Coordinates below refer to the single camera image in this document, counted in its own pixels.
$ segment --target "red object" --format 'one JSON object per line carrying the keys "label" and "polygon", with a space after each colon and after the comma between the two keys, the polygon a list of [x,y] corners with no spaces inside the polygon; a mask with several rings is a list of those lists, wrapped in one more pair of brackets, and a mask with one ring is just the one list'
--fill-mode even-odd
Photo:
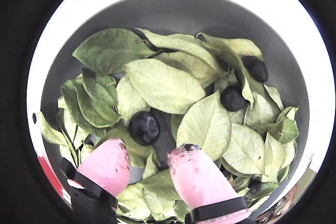
{"label": "red object", "polygon": [[56,190],[58,195],[61,198],[63,198],[62,189],[64,188],[62,184],[60,183],[60,181],[58,180],[56,174],[54,173],[48,158],[38,156],[38,160],[40,162],[40,165],[42,166],[44,173],[47,175],[48,180],[52,184],[53,188]]}

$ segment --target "green leaf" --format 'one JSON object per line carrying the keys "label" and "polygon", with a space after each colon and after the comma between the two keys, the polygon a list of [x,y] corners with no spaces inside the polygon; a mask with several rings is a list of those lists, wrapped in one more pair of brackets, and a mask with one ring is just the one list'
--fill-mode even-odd
{"label": "green leaf", "polygon": [[218,168],[222,166],[223,157],[220,157],[219,159],[215,160],[214,163],[217,165]]}
{"label": "green leaf", "polygon": [[163,112],[184,114],[205,96],[194,77],[159,60],[136,60],[124,70],[145,102]]}
{"label": "green leaf", "polygon": [[71,151],[70,151],[70,149],[67,145],[66,146],[65,145],[60,145],[59,146],[59,152],[61,153],[61,156],[64,157],[69,162],[71,162],[74,167],[78,167],[78,165],[76,165],[76,162],[73,159]]}
{"label": "green leaf", "polygon": [[75,150],[77,150],[88,137],[89,133],[79,127],[71,119],[71,115],[68,110],[60,109],[57,115],[57,121],[64,135],[68,137],[68,139],[74,145]]}
{"label": "green leaf", "polygon": [[124,191],[117,195],[118,201],[142,197],[142,185],[139,183],[128,185]]}
{"label": "green leaf", "polygon": [[285,168],[279,171],[279,174],[278,174],[279,183],[282,182],[285,178],[288,178],[289,170],[290,170],[290,165],[286,166]]}
{"label": "green leaf", "polygon": [[299,136],[299,129],[295,121],[286,116],[269,126],[269,133],[282,143],[289,143]]}
{"label": "green leaf", "polygon": [[128,125],[131,117],[139,111],[149,111],[151,107],[142,99],[126,74],[117,85],[118,112]]}
{"label": "green leaf", "polygon": [[147,189],[144,189],[142,194],[146,205],[152,211],[152,213],[164,214],[175,205],[175,199],[160,197],[155,192],[149,191]]}
{"label": "green leaf", "polygon": [[130,218],[124,216],[117,216],[117,221],[121,224],[143,224],[143,221],[131,220]]}
{"label": "green leaf", "polygon": [[64,96],[62,95],[60,98],[57,100],[57,107],[60,109],[67,109],[67,105],[65,104]]}
{"label": "green leaf", "polygon": [[109,28],[90,36],[72,55],[96,73],[120,73],[126,63],[155,54],[139,40],[132,31]]}
{"label": "green leaf", "polygon": [[183,119],[184,115],[176,115],[176,114],[173,114],[171,116],[171,120],[170,120],[170,126],[171,126],[171,129],[172,129],[172,135],[176,141],[176,138],[177,138],[177,131],[180,127],[180,124],[182,122],[182,119]]}
{"label": "green leaf", "polygon": [[64,145],[66,147],[68,146],[63,134],[52,127],[52,125],[44,117],[42,111],[37,113],[37,121],[39,123],[42,136],[48,143]]}
{"label": "green leaf", "polygon": [[146,162],[145,171],[143,172],[142,179],[149,178],[150,176],[156,174],[159,172],[159,169],[157,168],[156,164],[154,163],[153,159],[156,159],[156,154],[152,153],[148,158]]}
{"label": "green leaf", "polygon": [[229,47],[225,45],[212,44],[208,42],[202,42],[202,45],[212,54],[219,57],[221,60],[225,61],[229,66],[235,69],[239,79],[242,82],[242,95],[243,97],[250,102],[251,107],[253,108],[254,98],[252,96],[252,91],[250,89],[249,80],[252,79],[245,69],[240,57],[232,51]]}
{"label": "green leaf", "polygon": [[112,126],[120,120],[120,116],[112,107],[92,99],[85,91],[83,85],[76,84],[74,81],[72,83],[77,92],[80,111],[91,125],[97,128],[104,128]]}
{"label": "green leaf", "polygon": [[277,120],[276,120],[276,123],[280,122],[280,120],[281,120],[284,116],[286,116],[286,117],[288,117],[289,119],[291,119],[292,121],[294,121],[294,120],[295,120],[295,114],[296,114],[296,112],[298,111],[298,109],[299,109],[299,108],[297,108],[297,107],[292,107],[292,106],[285,108],[285,109],[284,109],[283,111],[281,111],[281,113],[279,114],[279,116],[278,116],[278,118],[277,118]]}
{"label": "green leaf", "polygon": [[235,70],[232,69],[230,71],[230,73],[225,76],[222,77],[220,79],[217,79],[215,81],[215,91],[219,90],[220,93],[222,93],[224,91],[224,89],[226,89],[227,87],[231,86],[231,85],[239,85],[237,78],[235,76]]}
{"label": "green leaf", "polygon": [[274,103],[269,103],[262,95],[253,92],[254,106],[253,109],[247,107],[244,125],[248,125],[254,130],[259,129],[261,124],[274,123],[278,114],[279,108]]}
{"label": "green leaf", "polygon": [[249,175],[248,174],[244,174],[244,173],[240,173],[238,172],[237,170],[235,170],[232,166],[230,166],[226,161],[225,159],[223,158],[222,160],[222,165],[224,166],[224,168],[230,172],[231,174],[233,175],[236,175],[238,177],[248,177]]}
{"label": "green leaf", "polygon": [[274,88],[274,87],[267,86],[266,84],[264,84],[264,87],[267,90],[269,96],[277,104],[277,106],[279,107],[280,111],[283,111],[284,105],[282,104],[279,91],[276,88]]}
{"label": "green leaf", "polygon": [[199,81],[202,88],[209,86],[220,77],[213,68],[200,58],[184,52],[162,53],[155,58],[173,68],[189,73]]}
{"label": "green leaf", "polygon": [[234,189],[236,192],[240,192],[244,189],[246,189],[250,183],[250,180],[252,178],[252,175],[249,175],[247,177],[241,177],[241,176],[238,176],[234,179],[234,182],[235,182],[235,186],[234,186]]}
{"label": "green leaf", "polygon": [[255,201],[255,203],[250,207],[250,210],[251,210],[252,212],[258,210],[258,208],[259,208],[263,203],[265,203],[266,200],[268,200],[269,197],[270,197],[270,196],[265,196],[265,197],[259,199],[258,201]]}
{"label": "green leaf", "polygon": [[183,117],[176,146],[197,144],[212,160],[219,159],[230,141],[231,122],[216,92],[195,103]]}
{"label": "green leaf", "polygon": [[83,86],[90,97],[108,106],[117,105],[117,82],[112,76],[95,73],[88,68],[82,69],[82,76]]}
{"label": "green leaf", "polygon": [[298,109],[299,108],[297,108],[297,107],[291,107],[291,109],[286,114],[286,117],[288,117],[289,119],[291,119],[292,121],[294,121],[295,120],[295,114],[298,111]]}
{"label": "green leaf", "polygon": [[250,191],[250,188],[246,187],[245,189],[240,190],[240,191],[237,192],[237,193],[238,193],[238,195],[239,195],[240,197],[242,197],[242,196],[245,196],[249,191]]}
{"label": "green leaf", "polygon": [[265,142],[265,175],[261,177],[262,182],[278,182],[278,173],[289,154],[288,150],[288,144],[280,143],[271,134],[267,133]]}
{"label": "green leaf", "polygon": [[275,189],[279,187],[277,183],[262,183],[261,190],[257,194],[252,195],[248,192],[245,197],[249,199],[258,199],[270,195]]}
{"label": "green leaf", "polygon": [[105,136],[98,139],[95,148],[111,138],[120,138],[125,142],[130,155],[131,166],[145,168],[147,158],[154,152],[152,146],[145,147],[137,144],[131,137],[128,128],[121,123],[117,123]]}
{"label": "green leaf", "polygon": [[152,216],[154,220],[163,222],[163,223],[170,223],[170,222],[176,223],[177,222],[177,220],[174,220],[174,217],[176,216],[176,214],[175,214],[173,207],[167,212],[165,212],[164,214],[156,214],[152,212]]}
{"label": "green leaf", "polygon": [[169,169],[156,173],[139,184],[146,190],[156,193],[158,197],[181,200],[174,187]]}
{"label": "green leaf", "polygon": [[197,34],[197,37],[199,35],[203,35],[206,41],[214,44],[220,44],[225,45],[229,47],[232,51],[234,51],[237,55],[240,57],[244,56],[255,56],[260,59],[262,59],[263,55],[260,51],[260,49],[249,39],[225,39],[225,38],[217,38],[210,36],[205,33],[199,33]]}
{"label": "green leaf", "polygon": [[80,163],[83,163],[83,161],[90,155],[91,152],[93,152],[92,146],[84,144],[82,150],[80,151]]}
{"label": "green leaf", "polygon": [[105,129],[99,129],[94,127],[83,117],[78,105],[77,91],[73,84],[73,81],[66,81],[60,89],[61,93],[64,96],[66,107],[70,112],[71,118],[76,122],[76,124],[94,136],[103,136]]}
{"label": "green leaf", "polygon": [[176,218],[179,222],[184,223],[184,217],[188,214],[191,210],[188,205],[183,200],[177,200],[174,206],[174,210],[176,213]]}
{"label": "green leaf", "polygon": [[151,215],[151,211],[148,209],[144,198],[126,199],[121,200],[118,203],[119,208],[127,209],[123,212],[125,217],[133,220],[145,220]]}
{"label": "green leaf", "polygon": [[265,145],[262,137],[246,126],[232,124],[231,140],[224,160],[243,174],[263,174]]}
{"label": "green leaf", "polygon": [[71,152],[73,160],[75,161],[75,167],[78,167],[78,165],[79,165],[78,164],[79,158],[78,158],[77,152],[75,150],[75,147],[73,145],[73,140],[69,137],[69,134],[68,134],[66,126],[65,126],[66,125],[65,117],[64,117],[64,112],[65,111],[68,114],[68,116],[66,118],[66,120],[68,121],[67,122],[67,127],[69,128],[70,131],[75,129],[75,132],[74,132],[74,134],[72,136],[72,137],[74,137],[74,135],[76,134],[76,127],[77,127],[77,125],[70,120],[70,116],[69,116],[68,110],[60,109],[59,112],[58,112],[58,114],[57,114],[57,116],[56,116],[56,121],[57,121],[58,126],[62,130],[62,133],[63,133],[63,136],[64,136],[65,140],[67,141],[69,150]]}
{"label": "green leaf", "polygon": [[228,111],[227,113],[230,117],[231,123],[243,125],[246,113],[246,107],[235,112]]}
{"label": "green leaf", "polygon": [[215,57],[210,52],[208,52],[201,45],[201,41],[194,36],[185,34],[171,34],[164,36],[152,33],[145,29],[138,30],[142,31],[147,39],[156,47],[173,49],[185,52],[192,56],[196,56],[208,64],[211,68],[216,70],[216,72],[226,74],[226,72],[218,65]]}

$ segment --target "dark berry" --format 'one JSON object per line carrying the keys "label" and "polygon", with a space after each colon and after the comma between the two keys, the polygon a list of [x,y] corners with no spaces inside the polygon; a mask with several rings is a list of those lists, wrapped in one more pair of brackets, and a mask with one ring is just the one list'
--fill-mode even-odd
{"label": "dark berry", "polygon": [[247,101],[242,95],[242,89],[238,86],[229,86],[222,92],[220,102],[228,111],[238,111],[242,109]]}
{"label": "dark berry", "polygon": [[248,188],[250,188],[250,194],[254,195],[261,191],[262,182],[259,180],[251,180]]}
{"label": "dark berry", "polygon": [[268,80],[268,70],[262,60],[255,56],[247,56],[242,59],[242,62],[244,67],[257,82],[264,83]]}
{"label": "dark berry", "polygon": [[157,119],[147,111],[134,114],[129,123],[132,138],[142,146],[149,146],[159,138],[160,125]]}

